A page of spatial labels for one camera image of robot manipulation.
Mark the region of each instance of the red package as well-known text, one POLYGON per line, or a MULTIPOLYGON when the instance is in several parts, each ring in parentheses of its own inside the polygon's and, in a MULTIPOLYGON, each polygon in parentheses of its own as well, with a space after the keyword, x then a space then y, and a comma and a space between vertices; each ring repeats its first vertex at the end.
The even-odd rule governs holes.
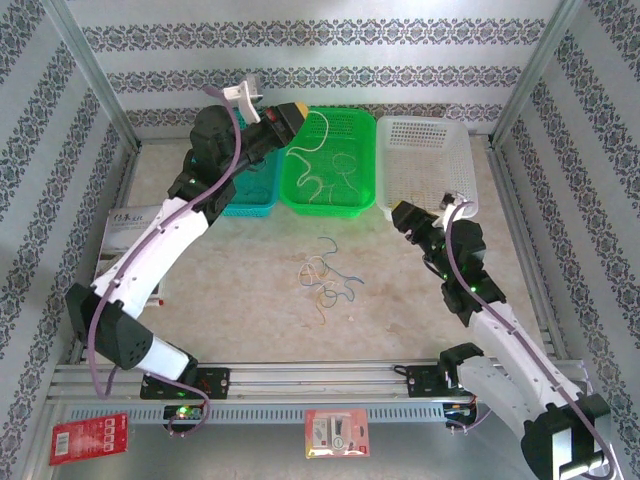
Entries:
POLYGON ((49 465, 126 452, 128 439, 126 413, 56 425, 51 438, 49 465))

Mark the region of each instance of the string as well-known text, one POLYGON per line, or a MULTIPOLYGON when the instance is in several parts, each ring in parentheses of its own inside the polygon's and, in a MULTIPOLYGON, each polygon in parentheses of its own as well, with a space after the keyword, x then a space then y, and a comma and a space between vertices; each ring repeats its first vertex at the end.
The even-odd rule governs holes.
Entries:
MULTIPOLYGON (((327 138, 329 136, 329 120, 327 119, 327 117, 323 113, 315 111, 315 110, 311 110, 309 113, 314 113, 316 115, 319 115, 320 117, 322 117, 322 119, 325 122, 325 127, 326 128, 325 128, 324 136, 322 137, 322 141, 315 148, 291 147, 287 151, 287 155, 286 156, 291 155, 291 156, 299 159, 307 167, 306 171, 302 175, 300 175, 300 177, 298 177, 298 180, 296 180, 296 186, 298 188, 302 188, 309 181, 316 182, 317 185, 318 185, 318 188, 309 197, 308 203, 311 204, 311 202, 313 202, 323 192, 323 190, 325 188, 328 188, 329 189, 329 205, 333 205, 333 188, 336 186, 336 184, 333 183, 331 185, 324 185, 324 180, 321 177, 318 177, 317 175, 310 175, 311 170, 312 170, 311 163, 306 158, 304 158, 302 155, 297 153, 297 151, 307 152, 307 153, 317 152, 318 150, 320 150, 324 146, 324 144, 327 141, 327 138)), ((356 160, 356 158, 354 156, 352 156, 352 155, 347 154, 347 153, 336 153, 331 159, 331 164, 332 164, 333 168, 335 169, 335 172, 343 178, 345 184, 351 190, 356 192, 356 195, 359 196, 360 192, 358 191, 357 188, 355 188, 351 184, 351 182, 349 182, 349 179, 347 178, 347 175, 351 175, 357 169, 357 160, 356 160), (338 170, 338 167, 336 166, 335 160, 336 160, 337 157, 340 157, 340 156, 344 156, 344 157, 348 157, 348 158, 353 159, 354 167, 353 167, 353 169, 351 171, 341 172, 341 171, 338 170)))

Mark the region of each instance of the white clip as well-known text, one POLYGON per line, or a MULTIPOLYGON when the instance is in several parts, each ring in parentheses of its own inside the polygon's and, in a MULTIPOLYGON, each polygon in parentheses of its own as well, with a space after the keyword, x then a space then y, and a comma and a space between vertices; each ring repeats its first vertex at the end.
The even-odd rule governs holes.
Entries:
POLYGON ((222 90, 222 93, 229 102, 238 104, 238 110, 247 125, 260 121, 260 115, 253 106, 253 101, 262 98, 255 75, 247 75, 240 85, 227 87, 222 90))
MULTIPOLYGON (((454 198, 453 202, 448 203, 444 209, 444 213, 440 215, 438 218, 436 218, 436 220, 431 224, 435 228, 442 227, 445 232, 447 231, 447 225, 449 225, 449 218, 451 217, 451 215, 453 215, 453 211, 458 207, 458 205, 468 201, 466 197, 462 195, 460 192, 451 191, 451 192, 447 192, 447 194, 453 196, 454 198)), ((465 210, 464 208, 461 209, 456 214, 456 218, 454 218, 453 220, 454 221, 460 220, 462 218, 462 215, 464 214, 464 210, 465 210)))

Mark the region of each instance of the marble floor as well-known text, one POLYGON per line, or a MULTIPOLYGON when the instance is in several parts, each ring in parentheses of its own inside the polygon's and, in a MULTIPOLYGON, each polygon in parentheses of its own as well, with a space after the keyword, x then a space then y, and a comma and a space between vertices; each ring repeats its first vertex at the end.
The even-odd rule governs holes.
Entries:
MULTIPOLYGON (((484 152, 472 139, 486 269, 521 323, 540 332, 484 152)), ((180 171, 188 143, 145 145, 129 205, 160 204, 180 171)), ((140 322, 201 362, 295 362, 435 358, 471 341, 449 313, 440 281, 373 206, 355 219, 299 216, 278 203, 266 218, 221 217, 168 273, 165 304, 147 307, 140 322), (301 265, 330 250, 330 264, 354 284, 353 303, 340 298, 316 309, 314 289, 298 284, 301 265)))

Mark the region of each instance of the rubber band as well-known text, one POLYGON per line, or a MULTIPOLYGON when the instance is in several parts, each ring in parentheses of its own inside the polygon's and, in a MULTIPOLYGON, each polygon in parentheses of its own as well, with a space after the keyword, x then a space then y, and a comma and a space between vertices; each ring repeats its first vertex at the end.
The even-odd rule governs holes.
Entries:
POLYGON ((426 207, 426 204, 427 204, 427 198, 425 197, 424 192, 420 192, 420 191, 415 191, 415 190, 411 191, 411 193, 409 194, 409 200, 414 205, 420 205, 420 206, 426 207))
MULTIPOLYGON (((333 188, 336 186, 336 184, 334 183, 334 184, 331 184, 331 185, 324 185, 324 180, 322 178, 318 177, 317 175, 310 175, 311 170, 313 168, 311 163, 306 158, 304 158, 302 155, 297 153, 298 151, 308 152, 308 153, 317 152, 318 150, 320 150, 324 146, 324 144, 327 141, 327 138, 329 136, 329 120, 327 119, 327 117, 323 113, 320 113, 320 112, 315 111, 315 110, 311 110, 309 113, 314 113, 316 115, 319 115, 325 121, 326 130, 324 132, 324 136, 322 137, 322 141, 315 148, 291 147, 287 151, 287 155, 286 156, 291 155, 291 156, 299 159, 307 167, 306 171, 302 175, 300 175, 300 177, 298 177, 298 180, 296 180, 296 186, 298 188, 302 188, 309 180, 313 180, 314 182, 316 182, 318 184, 318 188, 309 197, 308 203, 311 204, 323 192, 323 190, 325 188, 329 188, 329 205, 333 205, 333 188)), ((343 180, 345 182, 345 185, 347 185, 351 190, 356 192, 356 195, 359 196, 360 192, 358 191, 357 188, 355 188, 351 184, 351 182, 349 182, 349 179, 347 178, 347 175, 351 175, 357 169, 357 160, 356 160, 356 158, 353 155, 349 155, 348 153, 336 153, 331 159, 331 164, 332 164, 335 172, 343 178, 343 180), (350 170, 350 171, 341 171, 338 168, 338 166, 336 165, 336 158, 337 157, 341 157, 341 156, 353 159, 354 167, 353 167, 352 170, 350 170)))
POLYGON ((327 251, 322 255, 314 255, 312 257, 309 257, 309 259, 300 266, 300 270, 298 270, 298 283, 303 287, 314 287, 319 285, 318 288, 316 288, 316 292, 318 293, 318 295, 316 296, 315 306, 322 315, 323 321, 320 325, 325 325, 327 319, 321 307, 325 309, 332 308, 334 305, 336 305, 340 296, 345 297, 348 302, 353 302, 356 298, 356 292, 348 285, 348 283, 358 282, 364 285, 364 281, 360 277, 343 275, 338 270, 331 267, 327 263, 325 257, 337 253, 338 244, 331 237, 318 237, 318 239, 329 240, 333 244, 333 250, 327 251), (320 262, 321 266, 316 265, 316 262, 318 261, 320 262), (342 283, 336 280, 327 279, 329 273, 331 272, 340 277, 342 279, 342 283), (329 288, 336 285, 341 285, 342 288, 350 292, 351 295, 346 292, 338 292, 333 288, 329 288))

